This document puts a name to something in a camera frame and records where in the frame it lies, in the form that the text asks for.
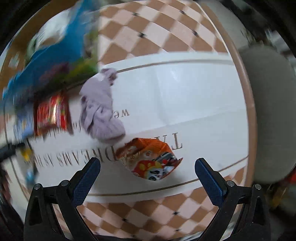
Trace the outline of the red snack packet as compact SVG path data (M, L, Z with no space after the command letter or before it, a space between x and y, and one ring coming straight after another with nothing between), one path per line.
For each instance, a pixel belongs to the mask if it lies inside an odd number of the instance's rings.
M34 103L34 134L43 136L53 129L71 130L69 99L64 91Z

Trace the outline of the purple knitted cloth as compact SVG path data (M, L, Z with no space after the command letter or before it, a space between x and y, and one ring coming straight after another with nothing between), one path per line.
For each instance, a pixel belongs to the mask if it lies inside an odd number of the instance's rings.
M82 86L81 127L92 138L108 141L125 135L123 123L114 117L111 86L117 78L117 71L104 68L89 78Z

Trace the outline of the orange panda snack packet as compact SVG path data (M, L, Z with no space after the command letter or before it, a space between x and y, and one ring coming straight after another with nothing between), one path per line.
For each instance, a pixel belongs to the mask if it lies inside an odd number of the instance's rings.
M150 181L165 178L183 160L167 143L154 138L134 138L118 148L115 156L133 175Z

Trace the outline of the blue cardboard milk box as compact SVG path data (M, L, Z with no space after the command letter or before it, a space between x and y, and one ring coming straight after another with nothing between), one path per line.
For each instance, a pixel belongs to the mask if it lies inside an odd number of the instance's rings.
M1 68L1 111L98 72L99 1L50 1L13 37Z

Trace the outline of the grey round chair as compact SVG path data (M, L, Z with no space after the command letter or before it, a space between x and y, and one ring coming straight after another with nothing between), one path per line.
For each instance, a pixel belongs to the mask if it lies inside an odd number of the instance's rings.
M257 117L254 180L275 183L295 167L295 71L274 48L253 45L240 51Z

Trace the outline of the checkered printed tablecloth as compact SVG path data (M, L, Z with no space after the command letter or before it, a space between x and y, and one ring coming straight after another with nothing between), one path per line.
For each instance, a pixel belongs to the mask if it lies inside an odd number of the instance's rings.
M194 173L205 158L238 185L254 173L254 100L240 55L217 16L194 1L131 1L104 6L93 36L94 63L118 71L113 117L126 134L115 144L91 138L79 121L79 86L69 89L73 133L30 139L37 180L56 185L91 157L102 173L79 208L92 231L168 240L202 232L214 207ZM115 157L133 138L160 140L182 159L161 181L135 177Z

